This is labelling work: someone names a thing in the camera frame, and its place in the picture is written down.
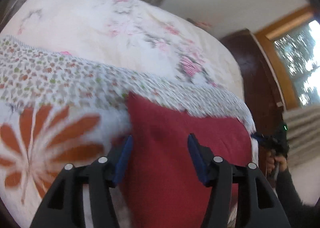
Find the sky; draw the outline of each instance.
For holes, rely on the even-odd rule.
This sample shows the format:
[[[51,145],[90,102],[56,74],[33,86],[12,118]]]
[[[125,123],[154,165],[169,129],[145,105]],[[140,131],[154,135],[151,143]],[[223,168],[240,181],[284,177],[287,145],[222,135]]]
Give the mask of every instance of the sky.
[[[313,48],[314,58],[312,61],[307,63],[306,68],[308,70],[312,69],[312,63],[316,63],[320,66],[320,25],[317,21],[312,21],[309,23],[311,29],[311,36],[316,41],[316,45]],[[318,68],[313,74],[308,78],[308,81],[305,83],[304,87],[307,89],[308,87],[313,88],[316,87],[318,89],[320,95],[320,68]]]

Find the mattress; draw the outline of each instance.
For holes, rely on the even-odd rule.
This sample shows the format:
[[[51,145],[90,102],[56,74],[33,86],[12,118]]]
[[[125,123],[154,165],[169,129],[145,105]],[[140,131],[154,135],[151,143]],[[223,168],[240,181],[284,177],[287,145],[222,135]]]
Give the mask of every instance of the mattress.
[[[128,91],[255,129],[232,54],[202,29],[142,1],[27,0],[0,40],[0,196],[22,228],[66,161],[88,164],[128,132]],[[39,169],[25,168],[33,159]],[[113,196],[121,227],[130,226],[121,194]]]

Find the person's arm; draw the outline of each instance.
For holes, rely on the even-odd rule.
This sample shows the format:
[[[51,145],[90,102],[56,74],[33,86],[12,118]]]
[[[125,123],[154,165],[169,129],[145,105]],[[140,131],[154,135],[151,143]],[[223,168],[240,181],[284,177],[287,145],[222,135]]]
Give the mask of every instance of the person's arm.
[[[267,157],[267,172],[274,169],[275,160],[280,163],[279,174],[276,183],[276,192],[279,201],[287,215],[292,228],[320,227],[320,210],[318,208],[304,205],[293,185],[292,177],[284,157]]]

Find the tree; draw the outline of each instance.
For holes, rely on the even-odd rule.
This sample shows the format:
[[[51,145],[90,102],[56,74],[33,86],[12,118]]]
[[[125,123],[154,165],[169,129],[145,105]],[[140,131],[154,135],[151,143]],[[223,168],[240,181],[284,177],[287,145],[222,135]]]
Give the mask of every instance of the tree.
[[[313,59],[316,42],[310,31],[310,26],[307,24],[274,42],[276,52],[285,61],[293,78],[308,72],[306,64]]]

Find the red pillowcase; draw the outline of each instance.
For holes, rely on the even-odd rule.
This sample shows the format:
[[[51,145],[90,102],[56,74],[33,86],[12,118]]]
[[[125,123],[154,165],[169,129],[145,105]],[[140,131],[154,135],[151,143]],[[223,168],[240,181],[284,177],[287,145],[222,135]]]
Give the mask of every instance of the red pillowcase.
[[[251,141],[234,118],[196,118],[129,94],[133,150],[121,190],[135,228],[200,227],[211,188],[197,178],[187,147],[194,133],[231,164],[251,161]],[[237,200],[233,186],[232,203]]]

